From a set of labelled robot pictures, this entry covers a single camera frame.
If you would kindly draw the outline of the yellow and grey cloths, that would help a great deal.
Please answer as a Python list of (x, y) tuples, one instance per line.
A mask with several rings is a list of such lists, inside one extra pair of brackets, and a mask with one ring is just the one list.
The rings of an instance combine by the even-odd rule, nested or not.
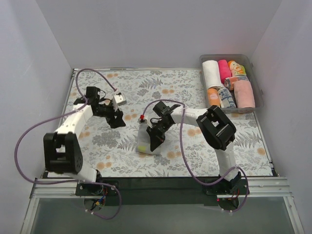
[(154, 151), (151, 151), (150, 136), (147, 133), (148, 124), (140, 124), (137, 135), (136, 151), (148, 155), (160, 155), (161, 146), (157, 147)]

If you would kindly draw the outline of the blue patterned towel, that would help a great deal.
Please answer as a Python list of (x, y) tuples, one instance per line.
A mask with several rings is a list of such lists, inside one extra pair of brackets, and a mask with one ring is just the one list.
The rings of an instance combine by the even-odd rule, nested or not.
[(236, 108), (232, 94), (227, 88), (219, 89), (217, 93), (220, 99), (221, 108)]

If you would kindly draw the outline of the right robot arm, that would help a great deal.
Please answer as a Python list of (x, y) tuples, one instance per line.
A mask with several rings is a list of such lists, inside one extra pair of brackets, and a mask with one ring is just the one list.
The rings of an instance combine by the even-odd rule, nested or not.
[(219, 166), (218, 179), (214, 182), (203, 182), (199, 180), (187, 165), (186, 168), (191, 177), (204, 187), (211, 186), (216, 191), (227, 194), (233, 193), (238, 188), (243, 170), (237, 166), (234, 156), (234, 139), (236, 127), (221, 110), (220, 107), (212, 105), (210, 108), (194, 109), (187, 108), (179, 101), (173, 101), (173, 106), (165, 104), (165, 99), (152, 101), (153, 111), (160, 120), (152, 123), (151, 118), (142, 114), (140, 123), (147, 123), (146, 132), (150, 138), (150, 150), (154, 151), (165, 141), (165, 133), (174, 125), (185, 124), (200, 128), (206, 142), (211, 146), (217, 156)]

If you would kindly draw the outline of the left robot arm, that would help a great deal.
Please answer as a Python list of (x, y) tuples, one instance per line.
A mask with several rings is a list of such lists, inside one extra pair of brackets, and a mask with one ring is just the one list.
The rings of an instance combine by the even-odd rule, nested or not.
[(119, 109), (126, 104), (125, 96), (116, 90), (109, 104), (102, 103), (104, 100), (100, 97), (99, 88), (88, 86), (85, 97), (75, 100), (73, 113), (54, 133), (46, 133), (43, 137), (46, 170), (87, 182), (87, 189), (93, 195), (100, 194), (104, 184), (99, 180), (99, 171), (84, 162), (78, 137), (91, 117), (105, 118), (112, 129), (126, 126), (123, 112)]

